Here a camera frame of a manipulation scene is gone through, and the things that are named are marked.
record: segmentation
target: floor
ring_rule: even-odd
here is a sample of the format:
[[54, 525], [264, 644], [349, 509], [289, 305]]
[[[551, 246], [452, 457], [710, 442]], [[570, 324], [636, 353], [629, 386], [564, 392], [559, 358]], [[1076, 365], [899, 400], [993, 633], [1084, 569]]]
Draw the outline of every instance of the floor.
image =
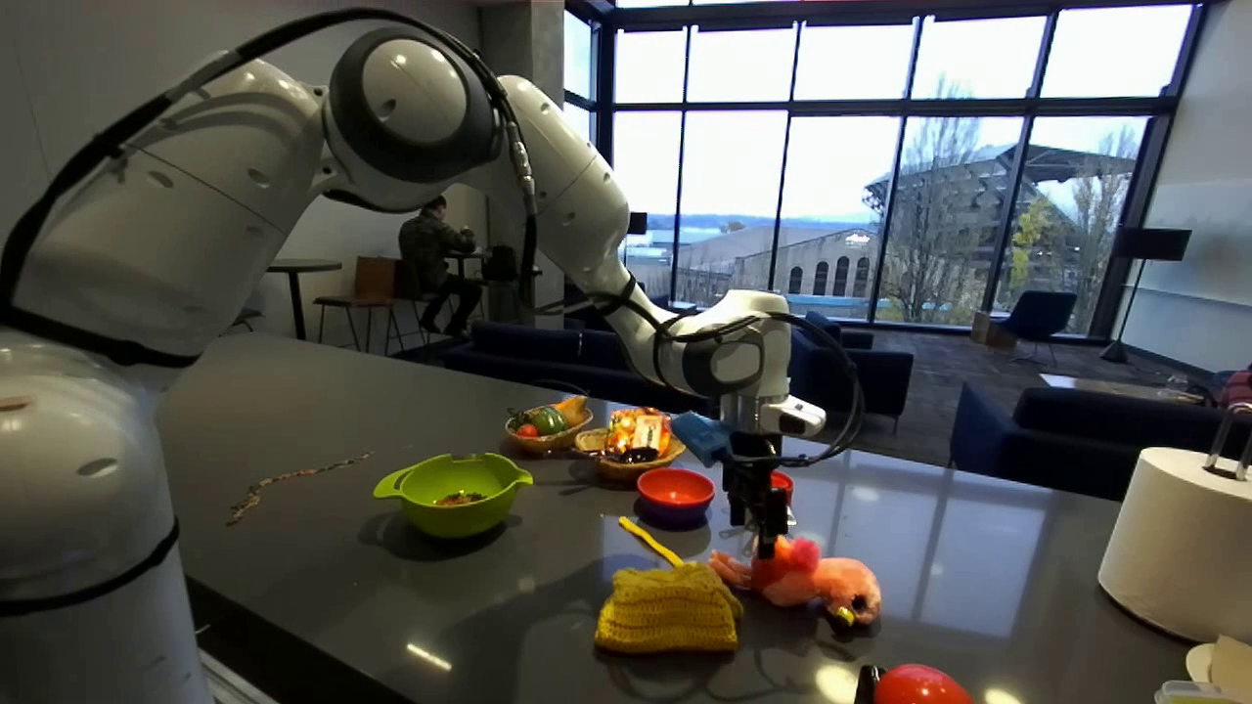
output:
[[[443, 342], [411, 348], [402, 358], [437, 365]], [[1016, 342], [1016, 348], [986, 348], [975, 337], [954, 332], [872, 332], [872, 348], [911, 353], [911, 382], [904, 415], [878, 417], [870, 415], [857, 442], [861, 451], [916, 457], [916, 462], [947, 462], [947, 432], [954, 417], [954, 404], [967, 380], [989, 386], [1005, 404], [1022, 396], [1022, 386], [1037, 386], [1040, 371], [1059, 375], [1097, 375], [1097, 380], [1134, 380], [1134, 382], [1166, 382], [1183, 366], [1164, 365], [1153, 356], [1129, 353], [1129, 365], [1100, 358], [1100, 342]]]

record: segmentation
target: large window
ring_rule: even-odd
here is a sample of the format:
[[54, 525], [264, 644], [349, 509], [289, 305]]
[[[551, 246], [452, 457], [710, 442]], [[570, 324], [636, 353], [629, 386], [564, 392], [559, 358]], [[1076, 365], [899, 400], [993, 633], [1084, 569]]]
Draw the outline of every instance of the large window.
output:
[[857, 22], [671, 4], [619, 4], [598, 92], [625, 199], [649, 212], [625, 256], [654, 292], [711, 305], [746, 285], [967, 328], [1022, 289], [1067, 289], [1074, 332], [1100, 328], [1109, 243], [1152, 187], [1143, 144], [1175, 117], [1194, 4]]

